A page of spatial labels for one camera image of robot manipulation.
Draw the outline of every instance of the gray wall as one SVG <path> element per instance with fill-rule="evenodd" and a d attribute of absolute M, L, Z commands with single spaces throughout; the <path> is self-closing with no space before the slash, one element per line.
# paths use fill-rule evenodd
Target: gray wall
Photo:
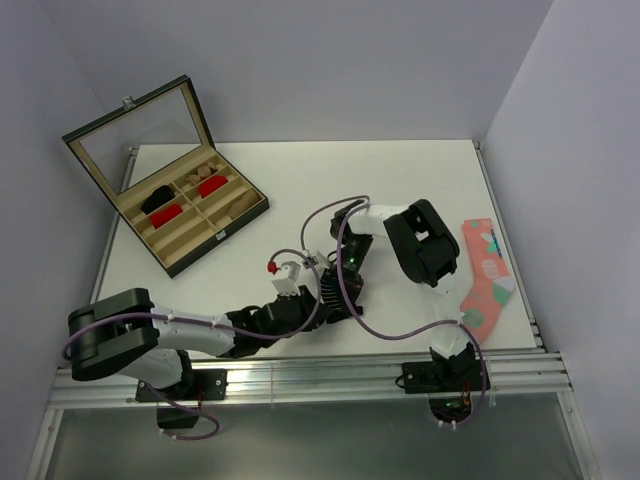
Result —
<path fill-rule="evenodd" d="M 556 0 L 485 145 L 608 479 L 640 470 L 639 18 L 638 2 Z"/>
<path fill-rule="evenodd" d="M 60 136 L 101 115 L 35 0 L 0 5 L 0 476 L 22 478 L 111 218 Z"/>
<path fill-rule="evenodd" d="M 182 73 L 219 141 L 483 138 L 552 0 L 41 0 L 107 109 Z"/>

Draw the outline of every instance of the black object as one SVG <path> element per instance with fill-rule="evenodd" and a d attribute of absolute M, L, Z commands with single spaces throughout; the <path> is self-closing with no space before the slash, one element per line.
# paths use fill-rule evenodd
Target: black object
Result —
<path fill-rule="evenodd" d="M 263 307 L 249 306 L 242 310 L 227 312 L 234 327 L 264 335 L 285 335 L 300 328 L 309 318 L 316 304 L 315 297 L 305 286 L 300 287 L 300 295 L 278 295 L 276 300 Z M 310 332 L 322 325 L 331 310 L 322 303 L 313 321 L 304 329 Z M 245 335 L 235 337 L 235 345 L 221 357 L 242 358 L 254 355 L 261 348 L 269 348 L 277 340 L 262 340 Z"/>
<path fill-rule="evenodd" d="M 196 426 L 200 415 L 185 412 L 173 407 L 160 407 L 156 410 L 156 423 L 158 428 L 173 432 L 175 430 L 186 430 Z"/>
<path fill-rule="evenodd" d="M 349 294 L 351 303 L 356 307 L 358 315 L 363 315 L 364 310 L 360 306 L 356 306 L 355 302 L 362 292 L 364 280 L 357 272 L 343 269 L 342 276 L 344 284 Z M 331 313 L 327 317 L 327 323 L 332 324 L 351 317 L 351 312 L 347 308 L 340 284 L 338 283 L 338 266 L 333 264 L 331 267 L 322 272 L 320 278 L 320 289 L 322 291 L 322 301 L 326 307 L 331 309 Z"/>
<path fill-rule="evenodd" d="M 465 403 L 464 397 L 430 398 L 429 408 L 434 417 L 448 423 L 452 421 L 460 423 L 471 415 L 473 410 L 471 399 L 469 398 Z"/>
<path fill-rule="evenodd" d="M 156 188 L 153 193 L 147 198 L 140 210 L 149 215 L 154 210 L 160 208 L 165 203 L 169 203 L 175 198 L 176 194 L 168 185 L 162 185 Z"/>
<path fill-rule="evenodd" d="M 193 378 L 190 385 L 185 390 L 177 390 L 168 388 L 159 390 L 169 400 L 224 400 L 227 391 L 227 371 L 222 368 L 189 370 L 193 372 Z M 138 382 L 136 390 L 136 402 L 139 403 L 156 403 L 158 397 L 149 391 L 146 387 L 141 386 Z"/>
<path fill-rule="evenodd" d="M 431 349 L 431 358 L 430 362 L 402 364 L 401 378 L 407 394 L 461 392 L 467 385 L 471 391 L 482 390 L 482 363 L 476 359 L 471 343 L 448 359 Z M 486 387 L 490 388 L 488 378 Z"/>
<path fill-rule="evenodd" d="M 418 200 L 409 208 L 384 222 L 402 271 L 415 283 L 431 287 L 457 268 L 458 242 L 427 200 Z M 417 235 L 426 234 L 421 240 Z"/>
<path fill-rule="evenodd" d="M 120 313 L 148 313 L 153 306 L 146 289 L 127 290 L 72 312 L 69 335 Z M 87 381 L 113 375 L 157 346 L 158 335 L 149 319 L 91 330 L 71 345 L 71 377 Z"/>

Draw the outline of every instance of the wire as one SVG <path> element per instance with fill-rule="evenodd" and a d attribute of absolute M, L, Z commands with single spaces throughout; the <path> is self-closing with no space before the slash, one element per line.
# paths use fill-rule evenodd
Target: wire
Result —
<path fill-rule="evenodd" d="M 478 343 L 478 340 L 476 339 L 476 337 L 473 335 L 473 333 L 471 332 L 471 330 L 469 330 L 469 328 L 464 325 L 463 323 L 457 321 L 457 320 L 437 320 L 433 323 L 430 323 L 428 325 L 424 325 L 420 328 L 417 328 L 409 333 L 405 333 L 402 335 L 386 335 L 384 333 L 379 333 L 377 331 L 375 331 L 373 328 L 371 328 L 369 325 L 367 325 L 365 323 L 365 321 L 362 319 L 362 317 L 358 314 L 358 312 L 356 311 L 353 303 L 351 302 L 351 299 L 349 298 L 349 294 L 347 293 L 347 288 L 345 286 L 344 283 L 344 275 L 342 272 L 342 251 L 341 251 L 341 246 L 342 246 L 342 239 L 344 237 L 344 231 L 349 223 L 349 219 L 355 215 L 357 212 L 359 212 L 360 210 L 364 210 L 365 208 L 368 208 L 369 205 L 368 204 L 364 204 L 364 205 L 359 205 L 355 208 L 353 208 L 351 211 L 349 211 L 344 219 L 342 220 L 342 223 L 340 224 L 340 230 L 338 231 L 338 239 L 337 239 L 337 253 L 336 253 L 336 263 L 338 264 L 338 284 L 340 285 L 340 292 L 342 293 L 342 297 L 344 300 L 344 303 L 346 304 L 347 308 L 349 309 L 349 312 L 351 313 L 351 315 L 353 316 L 353 318 L 358 322 L 358 324 L 364 328 L 367 332 L 369 332 L 371 335 L 373 335 L 374 337 L 377 338 L 381 338 L 382 340 L 390 340 L 390 341 L 397 341 L 397 340 L 405 340 L 407 338 L 411 338 L 414 337 L 415 335 L 418 335 L 422 332 L 426 332 L 427 330 L 430 330 L 432 328 L 441 326 L 441 325 L 455 325 L 455 326 L 459 326 L 462 330 L 464 330 L 464 332 L 467 334 L 467 336 L 469 337 L 469 339 L 471 340 L 471 343 L 473 343 L 473 346 L 476 349 L 476 352 L 478 354 L 478 357 L 480 358 L 480 364 L 482 365 L 482 389 L 480 391 L 480 400 L 478 401 L 478 404 L 476 406 L 476 408 L 474 408 L 471 413 L 461 422 L 457 423 L 457 425 L 464 425 L 465 423 L 468 423 L 470 420 L 472 420 L 476 415 L 477 412 L 480 410 L 480 406 L 483 404 L 484 401 L 484 397 L 485 394 L 487 392 L 487 365 L 484 361 L 484 357 L 482 354 L 482 348 L 480 348 L 480 344 Z"/>
<path fill-rule="evenodd" d="M 180 435 L 180 434 L 171 432 L 169 430 L 162 430 L 162 433 L 164 433 L 168 437 L 174 438 L 176 440 L 188 440 L 188 441 L 206 440 L 207 438 L 213 437 L 220 430 L 220 421 L 216 417 L 214 417 L 211 413 L 207 413 L 202 409 L 196 409 L 196 408 L 185 407 L 184 405 L 180 405 L 179 403 L 176 403 L 173 400 L 170 400 L 169 398 L 167 398 L 165 395 L 160 393 L 158 390 L 156 390 L 154 387 L 152 387 L 148 383 L 144 383 L 144 387 L 147 390 L 149 390 L 158 400 L 160 400 L 162 402 L 165 402 L 165 403 L 168 403 L 173 408 L 181 410 L 181 411 L 183 411 L 185 413 L 189 413 L 189 414 L 192 414 L 192 415 L 197 415 L 197 416 L 202 417 L 202 418 L 206 418 L 211 423 L 213 423 L 213 426 L 214 426 L 213 430 L 211 430 L 208 433 L 202 434 L 202 435 Z"/>
<path fill-rule="evenodd" d="M 395 379 L 395 383 L 397 387 L 400 387 L 401 389 L 406 390 L 404 386 L 404 375 L 399 375 L 398 378 Z"/>
<path fill-rule="evenodd" d="M 72 344 L 77 342 L 81 337 L 85 336 L 87 333 L 91 332 L 100 327 L 104 327 L 105 325 L 111 325 L 113 323 L 122 322 L 124 320 L 166 320 L 167 316 L 159 313 L 150 313 L 150 312 L 136 312 L 136 313 L 120 313 L 118 315 L 113 315 L 111 317 L 103 318 L 102 320 L 98 320 L 86 327 L 81 328 L 77 332 L 74 332 L 64 344 L 64 348 L 62 349 L 62 358 L 65 360 L 71 360 L 69 356 L 68 350 Z"/>
<path fill-rule="evenodd" d="M 371 201 L 371 199 L 369 198 L 369 195 L 356 195 L 353 197 L 347 197 L 347 198 L 343 198 L 342 200 L 336 200 L 335 202 L 328 203 L 324 207 L 320 207 L 318 210 L 316 210 L 311 215 L 309 215 L 307 219 L 304 221 L 304 223 L 302 224 L 302 228 L 300 229 L 300 247 L 302 251 L 304 252 L 307 250 L 307 245 L 304 241 L 304 233 L 307 230 L 307 225 L 309 225 L 309 222 L 313 219 L 313 217 L 315 217 L 321 212 L 324 212 L 327 208 L 335 207 L 336 205 L 340 205 L 341 203 L 352 202 L 354 200 L 362 200 L 363 202 L 366 202 L 366 203 L 369 203 Z"/>

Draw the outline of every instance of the white table surface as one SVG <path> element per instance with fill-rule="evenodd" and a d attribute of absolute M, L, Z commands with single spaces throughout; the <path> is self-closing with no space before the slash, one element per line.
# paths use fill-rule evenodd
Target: white table surface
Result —
<path fill-rule="evenodd" d="M 471 141 L 379 141 L 218 144 L 218 150 L 269 197 L 271 208 L 174 279 L 160 267 L 124 221 L 119 220 L 98 298 L 133 287 L 147 288 L 152 301 L 201 314 L 224 313 L 275 299 L 266 271 L 272 252 L 299 248 L 300 226 L 313 210 L 333 200 L 368 194 L 372 202 L 433 203 L 460 244 L 456 295 L 473 283 L 461 231 L 464 220 L 489 217 L 504 244 Z M 310 249 L 334 250 L 329 236 L 333 210 L 307 229 Z M 511 262 L 507 255 L 505 260 Z M 361 270 L 365 287 L 358 304 L 378 331 L 400 334 L 434 319 L 424 297 L 400 269 L 387 239 L 376 238 Z M 315 292 L 313 276 L 300 281 Z M 280 340 L 259 357 L 314 357 L 424 352 L 430 332 L 388 342 L 350 319 Z M 536 343 L 519 290 L 502 311 L 486 350 L 528 349 Z"/>

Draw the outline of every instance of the sock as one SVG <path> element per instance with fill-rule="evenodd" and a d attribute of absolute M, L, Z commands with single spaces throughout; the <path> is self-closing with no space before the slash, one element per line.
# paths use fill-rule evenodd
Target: sock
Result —
<path fill-rule="evenodd" d="M 462 231 L 471 257 L 474 281 L 460 311 L 462 322 L 482 343 L 498 322 L 502 307 L 516 289 L 516 281 L 502 258 L 490 219 L 466 220 Z"/>

